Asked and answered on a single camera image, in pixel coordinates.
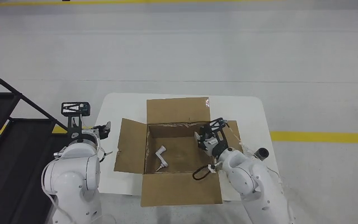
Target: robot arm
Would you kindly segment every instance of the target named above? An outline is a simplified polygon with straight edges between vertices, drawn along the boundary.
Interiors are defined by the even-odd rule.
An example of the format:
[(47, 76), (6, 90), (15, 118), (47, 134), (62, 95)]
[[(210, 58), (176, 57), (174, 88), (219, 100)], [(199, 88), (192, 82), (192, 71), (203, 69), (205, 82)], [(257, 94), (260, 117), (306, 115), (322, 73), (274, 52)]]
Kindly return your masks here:
[(90, 114), (87, 102), (62, 103), (62, 114), (68, 117), (70, 144), (54, 154), (55, 160), (47, 165), (43, 182), (45, 194), (58, 198), (53, 223), (100, 223), (100, 161), (97, 153), (101, 149), (100, 140), (108, 137), (110, 122), (82, 129), (82, 116)]
[[(230, 148), (222, 131), (226, 125), (227, 121), (219, 118), (201, 127), (200, 133), (195, 133), (198, 146), (222, 163), (253, 224), (294, 224), (288, 202), (265, 163)], [(261, 148), (255, 155), (263, 160), (269, 153)]]

